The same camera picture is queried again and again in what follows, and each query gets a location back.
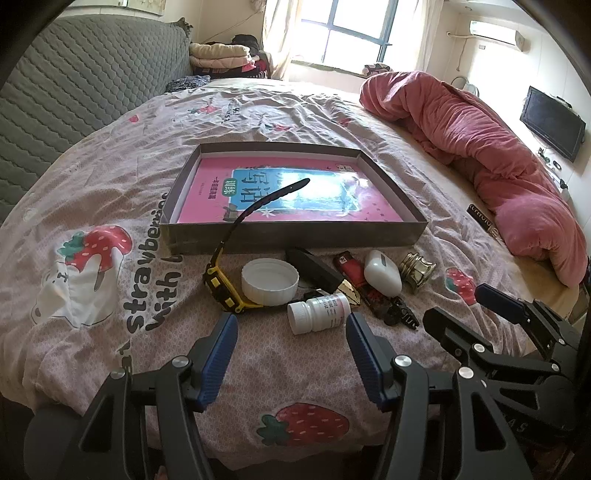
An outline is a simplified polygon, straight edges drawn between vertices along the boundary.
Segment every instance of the gray quilted mattress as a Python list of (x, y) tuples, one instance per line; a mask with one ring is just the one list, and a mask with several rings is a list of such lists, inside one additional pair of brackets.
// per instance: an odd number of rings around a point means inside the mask
[(55, 20), (0, 90), (0, 223), (68, 148), (191, 74), (175, 24), (120, 15)]

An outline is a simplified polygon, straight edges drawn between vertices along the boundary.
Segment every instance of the air conditioner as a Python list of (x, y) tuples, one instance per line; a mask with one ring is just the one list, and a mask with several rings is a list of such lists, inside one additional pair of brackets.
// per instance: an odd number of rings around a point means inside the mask
[(507, 47), (516, 48), (519, 51), (525, 50), (525, 38), (512, 28), (472, 20), (470, 22), (470, 33), (475, 37), (491, 40)]

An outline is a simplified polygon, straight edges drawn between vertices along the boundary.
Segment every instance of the white curtain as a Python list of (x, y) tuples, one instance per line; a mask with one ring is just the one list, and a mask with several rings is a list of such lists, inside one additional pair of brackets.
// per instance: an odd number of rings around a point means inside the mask
[(427, 70), (443, 0), (399, 0), (384, 62), (399, 72)]
[(267, 0), (262, 46), (271, 55), (273, 79), (287, 80), (291, 48), (300, 24), (302, 3), (303, 0)]

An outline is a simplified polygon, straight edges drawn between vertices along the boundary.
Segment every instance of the ceiling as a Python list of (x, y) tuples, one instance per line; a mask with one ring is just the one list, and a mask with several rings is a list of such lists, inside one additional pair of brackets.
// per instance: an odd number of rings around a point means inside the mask
[(446, 2), (461, 14), (502, 18), (503, 20), (543, 30), (513, 0), (446, 0)]

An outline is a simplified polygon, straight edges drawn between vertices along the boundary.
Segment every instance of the pink comforter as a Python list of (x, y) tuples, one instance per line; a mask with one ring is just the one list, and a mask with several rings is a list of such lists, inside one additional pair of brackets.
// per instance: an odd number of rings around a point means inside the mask
[(513, 255), (550, 259), (576, 287), (587, 267), (586, 241), (534, 154), (485, 103), (424, 72), (369, 78), (361, 104), (408, 129), (421, 146), (469, 179)]

